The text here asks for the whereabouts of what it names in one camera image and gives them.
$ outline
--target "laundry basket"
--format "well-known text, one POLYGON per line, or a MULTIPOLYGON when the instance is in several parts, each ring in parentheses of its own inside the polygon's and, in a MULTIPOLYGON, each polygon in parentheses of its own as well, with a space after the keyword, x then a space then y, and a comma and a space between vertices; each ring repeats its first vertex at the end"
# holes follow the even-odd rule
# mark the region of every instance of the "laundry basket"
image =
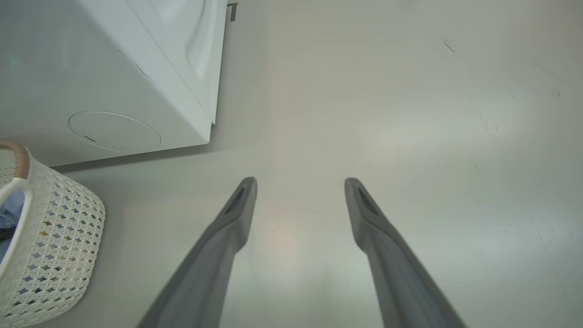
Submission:
POLYGON ((26 327, 66 312, 85 293, 105 208, 12 141, 0 141, 0 188, 0 204, 17 190, 26 198, 0 264, 0 327, 26 327))

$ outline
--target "scuff mark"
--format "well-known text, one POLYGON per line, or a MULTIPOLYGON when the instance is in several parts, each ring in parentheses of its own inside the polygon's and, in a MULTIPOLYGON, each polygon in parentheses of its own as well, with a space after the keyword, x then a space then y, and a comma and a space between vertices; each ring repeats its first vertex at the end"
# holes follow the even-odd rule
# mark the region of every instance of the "scuff mark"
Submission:
POLYGON ((559 276, 559 272, 557 272, 557 269, 555 268, 555 266, 553 265, 553 260, 550 256, 550 252, 549 252, 549 248, 546 246, 545 241, 543 240, 543 236, 540 234, 540 230, 539 227, 537 226, 535 220, 533 218, 530 218, 532 225, 535 226, 536 229, 536 233, 539 235, 539 239, 540 239, 540 244, 543 246, 544 250, 545 250, 545 255, 547 257, 547 260, 549 262, 549 267, 553 272, 554 275, 554 279, 556 280, 556 282, 563 288, 563 294, 567 295, 567 288, 565 287, 565 285, 563 284, 563 280, 561 279, 561 277, 559 276))
POLYGON ((448 40, 441 38, 441 41, 443 41, 443 44, 445 44, 447 49, 449 49, 452 53, 455 53, 454 47, 451 45, 451 43, 448 40))
POLYGON ((549 93, 551 96, 554 97, 560 97, 561 96, 561 92, 558 89, 551 89, 549 90, 549 93))
POLYGON ((553 75, 553 76, 555 76, 555 75, 554 75, 554 73, 550 71, 550 69, 548 69, 548 68, 544 67, 543 65, 540 65, 540 64, 539 64, 539 63, 537 63, 536 61, 532 62, 532 64, 533 64, 534 66, 536 66, 536 67, 538 67, 538 68, 542 69, 542 70, 543 70, 543 71, 545 71, 546 73, 548 73, 548 74, 550 74, 550 75, 553 75))
POLYGON ((480 168, 478 167, 476 161, 474 160, 473 163, 474 163, 474 168, 476 168, 477 173, 480 175, 481 174, 480 173, 480 168))

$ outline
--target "basket handle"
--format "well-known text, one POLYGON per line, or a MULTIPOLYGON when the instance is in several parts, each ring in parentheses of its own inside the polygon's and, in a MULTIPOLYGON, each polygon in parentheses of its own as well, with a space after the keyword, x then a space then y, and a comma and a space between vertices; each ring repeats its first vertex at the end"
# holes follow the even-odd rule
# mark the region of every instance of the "basket handle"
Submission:
POLYGON ((26 148, 16 141, 0 140, 0 149, 8 149, 14 153, 14 177, 27 179, 29 177, 30 157, 26 148))

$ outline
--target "circular panel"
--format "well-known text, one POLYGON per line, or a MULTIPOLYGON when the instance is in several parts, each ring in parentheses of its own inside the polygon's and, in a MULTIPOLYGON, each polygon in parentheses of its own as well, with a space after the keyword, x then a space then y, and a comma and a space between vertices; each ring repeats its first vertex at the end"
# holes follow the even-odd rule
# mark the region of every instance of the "circular panel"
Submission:
POLYGON ((69 126, 81 140, 111 151, 147 152, 161 143, 154 129, 115 113, 84 111, 71 116, 69 126))

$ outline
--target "white floor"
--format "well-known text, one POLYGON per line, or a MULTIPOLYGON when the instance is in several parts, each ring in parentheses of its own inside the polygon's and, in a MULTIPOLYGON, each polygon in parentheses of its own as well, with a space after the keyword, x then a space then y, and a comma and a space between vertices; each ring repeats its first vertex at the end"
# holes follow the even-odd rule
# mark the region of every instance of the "white floor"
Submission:
POLYGON ((60 168, 108 217, 90 287, 38 328, 132 328, 257 177, 222 328, 381 327, 358 177, 471 328, 583 322, 579 0, 239 0, 207 146, 60 168))

